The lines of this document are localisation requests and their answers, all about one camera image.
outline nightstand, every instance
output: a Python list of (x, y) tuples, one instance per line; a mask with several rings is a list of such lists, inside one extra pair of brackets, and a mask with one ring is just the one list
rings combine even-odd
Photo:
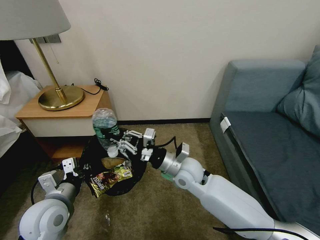
[[(89, 92), (99, 90), (96, 85), (79, 86)], [(53, 86), (45, 87), (15, 115), (36, 138), (42, 149), (54, 161), (80, 157), (88, 140), (95, 134), (91, 117), (98, 108), (111, 108), (109, 94), (101, 90), (92, 95), (85, 92), (78, 105), (61, 110), (47, 111), (38, 104), (39, 96)]]

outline wall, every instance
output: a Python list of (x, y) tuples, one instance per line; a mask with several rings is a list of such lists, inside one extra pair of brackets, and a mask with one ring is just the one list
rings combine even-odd
[[(110, 87), (119, 120), (210, 117), (226, 64), (308, 59), (320, 41), (318, 0), (60, 0), (71, 29), (43, 51), (60, 84)], [(50, 79), (28, 40), (33, 75)]]

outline lamp pull chain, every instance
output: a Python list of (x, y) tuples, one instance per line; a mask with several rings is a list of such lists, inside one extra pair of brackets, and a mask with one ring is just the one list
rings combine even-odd
[(57, 57), (56, 57), (56, 54), (54, 53), (54, 51), (53, 51), (53, 49), (52, 49), (51, 42), (49, 41), (49, 39), (48, 39), (47, 37), (44, 37), (44, 38), (45, 38), (46, 42), (49, 43), (50, 48), (51, 48), (51, 51), (52, 51), (52, 53), (53, 53), (53, 55), (54, 55), (54, 58), (56, 59), (57, 63), (59, 63), (59, 61), (58, 61), (58, 59), (57, 59)]

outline carpet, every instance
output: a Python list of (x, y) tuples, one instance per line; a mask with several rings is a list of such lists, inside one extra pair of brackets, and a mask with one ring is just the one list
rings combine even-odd
[[(197, 159), (212, 174), (227, 178), (225, 167), (207, 123), (122, 126), (143, 133), (155, 128), (156, 144), (176, 136), (190, 145), (190, 157)], [(174, 145), (166, 147), (174, 151)], [(18, 225), (23, 213), (31, 206), (30, 190), (38, 176), (51, 168), (47, 162), (35, 162), (12, 179), (0, 198), (0, 239), (18, 239)], [(38, 185), (35, 201), (44, 198)], [(207, 212), (200, 201), (186, 190), (160, 176), (148, 164), (140, 182), (127, 194), (117, 197), (103, 195), (96, 199), (86, 184), (75, 203), (64, 240), (73, 239), (228, 239), (212, 226), (224, 225)], [(110, 214), (108, 226), (105, 214)]]

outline couch cushion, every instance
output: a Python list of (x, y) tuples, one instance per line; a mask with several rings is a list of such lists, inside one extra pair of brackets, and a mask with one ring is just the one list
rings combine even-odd
[(320, 234), (320, 140), (278, 113), (224, 115), (279, 218)]
[(286, 95), (277, 110), (320, 137), (320, 45), (314, 49), (302, 85)]

